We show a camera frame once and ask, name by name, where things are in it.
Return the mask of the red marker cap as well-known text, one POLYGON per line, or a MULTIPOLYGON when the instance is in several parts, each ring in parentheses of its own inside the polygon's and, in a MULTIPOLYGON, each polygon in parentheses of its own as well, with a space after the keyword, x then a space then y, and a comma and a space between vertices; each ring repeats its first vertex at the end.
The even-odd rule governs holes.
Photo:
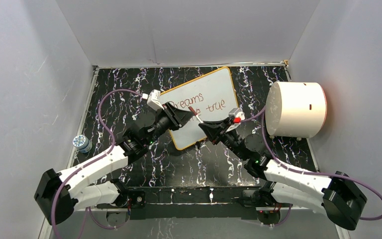
POLYGON ((194 116, 197 116, 197 112, 194 110, 193 107, 189 106, 189 110, 193 113, 194 116))

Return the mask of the yellow framed whiteboard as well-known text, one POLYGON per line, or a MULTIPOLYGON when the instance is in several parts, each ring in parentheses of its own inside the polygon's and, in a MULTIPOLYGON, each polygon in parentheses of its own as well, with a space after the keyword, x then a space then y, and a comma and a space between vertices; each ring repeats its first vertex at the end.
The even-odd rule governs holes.
MULTIPOLYGON (((219 68, 162 92, 160 102, 173 103, 176 108, 186 111, 191 106, 202 120, 207 121, 223 120, 232 109, 239 107, 228 67, 219 68)), ((198 124, 199 121, 193 116, 182 128, 170 131, 177 150, 186 149, 206 138, 198 124)))

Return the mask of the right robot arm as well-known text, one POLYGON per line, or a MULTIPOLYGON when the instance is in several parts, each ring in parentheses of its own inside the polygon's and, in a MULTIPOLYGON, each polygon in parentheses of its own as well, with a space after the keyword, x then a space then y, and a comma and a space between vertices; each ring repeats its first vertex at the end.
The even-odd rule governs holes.
POLYGON ((261 135, 250 134, 242 138, 235 129, 236 125, 234 117, 198 124, 212 144, 221 142, 227 146, 246 162, 244 168, 251 176, 267 181, 260 190, 264 205, 285 203, 310 208, 325 214, 344 229, 356 229, 367 198, 347 174, 338 171, 324 176, 276 162, 261 135))

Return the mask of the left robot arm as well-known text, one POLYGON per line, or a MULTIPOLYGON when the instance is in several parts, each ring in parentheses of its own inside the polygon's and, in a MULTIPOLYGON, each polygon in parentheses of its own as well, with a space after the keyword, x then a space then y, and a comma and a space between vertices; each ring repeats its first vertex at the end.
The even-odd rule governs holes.
POLYGON ((74 167, 56 172, 45 171, 34 200, 51 225, 68 219, 74 211, 98 204, 123 207, 129 195, 118 180, 101 186, 92 183, 102 176, 124 168, 143 157, 161 135, 178 130, 193 117, 193 112, 165 103, 161 109, 141 112, 115 145, 74 167))

